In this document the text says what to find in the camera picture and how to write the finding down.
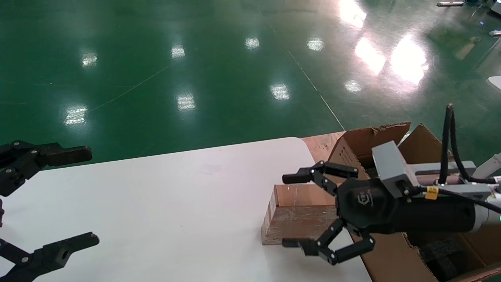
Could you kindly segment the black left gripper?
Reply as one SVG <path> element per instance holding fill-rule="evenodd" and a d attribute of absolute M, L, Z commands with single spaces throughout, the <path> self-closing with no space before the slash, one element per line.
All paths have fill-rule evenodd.
<path fill-rule="evenodd" d="M 93 158 L 88 146 L 63 148 L 59 143 L 34 145 L 14 141 L 0 147 L 0 194 L 8 197 L 47 166 L 59 167 L 88 162 Z M 0 199 L 0 228 L 5 214 Z M 70 256 L 98 245 L 93 232 L 64 239 L 28 253 L 16 245 L 1 240 L 0 255 L 14 266 L 0 278 L 2 282 L 33 282 L 41 275 L 64 268 Z"/>

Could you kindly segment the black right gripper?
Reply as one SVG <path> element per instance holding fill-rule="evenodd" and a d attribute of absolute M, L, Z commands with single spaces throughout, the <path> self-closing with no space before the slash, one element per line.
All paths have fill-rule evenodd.
<path fill-rule="evenodd" d="M 347 180 L 338 186 L 325 175 Z M 375 240 L 369 233 L 469 232 L 474 228 L 475 207 L 467 200 L 439 196 L 435 200 L 415 197 L 407 202 L 404 198 L 394 198 L 380 180 L 358 180 L 358 176 L 355 167 L 324 161 L 282 175 L 283 184 L 312 182 L 329 195 L 337 196 L 337 215 L 341 219 L 336 219 L 317 240 L 282 239 L 281 245 L 300 248 L 305 256 L 320 257 L 334 266 L 371 252 Z M 362 240 L 332 250 L 329 245 L 346 223 L 362 233 Z"/>

